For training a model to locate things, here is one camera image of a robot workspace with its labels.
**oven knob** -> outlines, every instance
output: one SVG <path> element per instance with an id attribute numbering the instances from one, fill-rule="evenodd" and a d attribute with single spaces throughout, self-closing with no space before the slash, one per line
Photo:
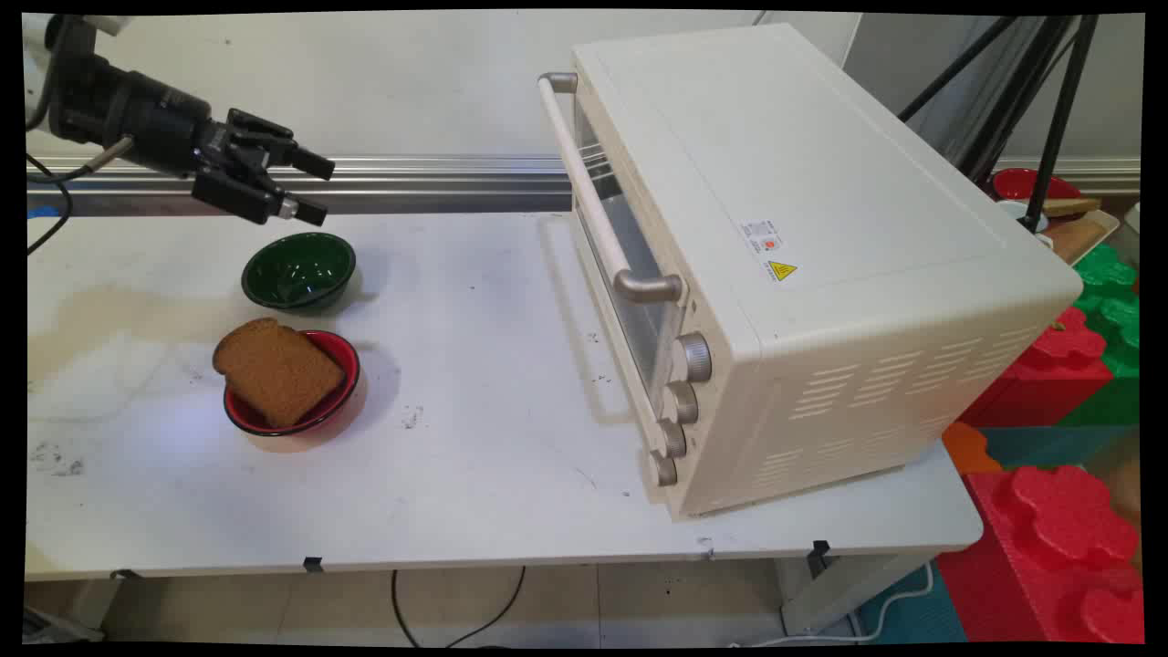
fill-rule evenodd
<path id="1" fill-rule="evenodd" d="M 686 456 L 686 431 L 672 420 L 662 420 L 658 426 L 665 433 L 665 455 L 669 458 Z"/>
<path id="2" fill-rule="evenodd" d="M 677 468 L 673 464 L 673 459 L 661 456 L 655 449 L 649 451 L 649 469 L 655 476 L 656 485 L 672 486 L 677 483 Z"/>
<path id="3" fill-rule="evenodd" d="M 662 402 L 662 420 L 673 420 L 679 424 L 697 422 L 697 396 L 689 383 L 684 381 L 666 383 Z"/>
<path id="4" fill-rule="evenodd" d="M 686 333 L 673 341 L 673 379 L 679 381 L 710 380 L 710 347 L 701 333 Z"/>

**yellow warning triangle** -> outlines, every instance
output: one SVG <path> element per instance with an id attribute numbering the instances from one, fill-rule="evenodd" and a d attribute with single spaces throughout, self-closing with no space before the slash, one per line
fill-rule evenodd
<path id="1" fill-rule="evenodd" d="M 779 281 L 783 281 L 787 276 L 791 276 L 791 272 L 793 272 L 794 270 L 797 270 L 799 268 L 795 267 L 795 265 L 793 265 L 793 264 L 783 264 L 781 262 L 772 262 L 771 263 L 771 269 L 774 270 L 774 276 Z"/>

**oven glass window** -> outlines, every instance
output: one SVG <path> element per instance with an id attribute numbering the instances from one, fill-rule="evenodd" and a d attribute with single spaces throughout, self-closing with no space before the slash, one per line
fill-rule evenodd
<path id="1" fill-rule="evenodd" d="M 633 276 L 638 278 L 661 276 L 661 269 L 653 258 L 653 251 L 649 250 L 648 243 L 645 241 L 645 235 L 641 234 L 641 229 L 637 224 L 637 217 L 633 216 L 632 208 L 630 208 L 628 201 L 620 189 L 620 184 L 617 182 L 617 177 L 609 165 L 604 150 L 578 104 L 575 104 L 575 113 L 577 144 L 580 148 L 580 157 L 584 159 L 584 164 L 592 177 L 592 184 L 600 196 L 600 202 L 609 215 L 609 221 L 612 222 L 612 229 L 617 234 L 621 248 L 625 250 L 625 257 L 628 260 L 628 267 Z M 584 224 L 584 233 L 589 237 L 592 254 L 599 264 L 602 261 L 596 253 L 596 243 L 592 235 L 589 234 L 586 223 Z M 603 270 L 604 265 L 600 264 L 600 268 Z M 658 367 L 661 336 L 666 332 L 670 314 L 676 312 L 676 306 L 668 303 L 635 304 L 626 300 L 612 290 L 612 276 L 614 274 L 614 271 L 605 272 L 609 297 L 617 310 L 620 327 L 625 333 L 633 361 L 637 362 L 637 369 L 641 375 L 641 383 L 645 386 L 646 392 L 651 392 L 654 389 L 653 381 L 655 380 L 654 375 Z M 654 395 L 649 393 L 649 397 L 653 399 Z"/>

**toast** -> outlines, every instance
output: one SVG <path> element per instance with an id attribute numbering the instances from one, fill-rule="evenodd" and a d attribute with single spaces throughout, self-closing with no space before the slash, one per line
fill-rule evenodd
<path id="1" fill-rule="evenodd" d="M 296 424 L 345 380 L 325 352 L 271 317 L 228 333 L 211 365 L 273 429 Z"/>

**tile floor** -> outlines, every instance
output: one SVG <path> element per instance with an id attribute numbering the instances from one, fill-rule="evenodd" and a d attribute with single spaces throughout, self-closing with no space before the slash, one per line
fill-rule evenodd
<path id="1" fill-rule="evenodd" d="M 498 614 L 519 568 L 403 570 L 402 615 L 444 645 Z M 390 573 L 126 580 L 111 641 L 409 645 Z M 702 648 L 781 636 L 770 560 L 529 567 L 510 611 L 461 645 Z M 847 622 L 827 634 L 850 634 Z"/>

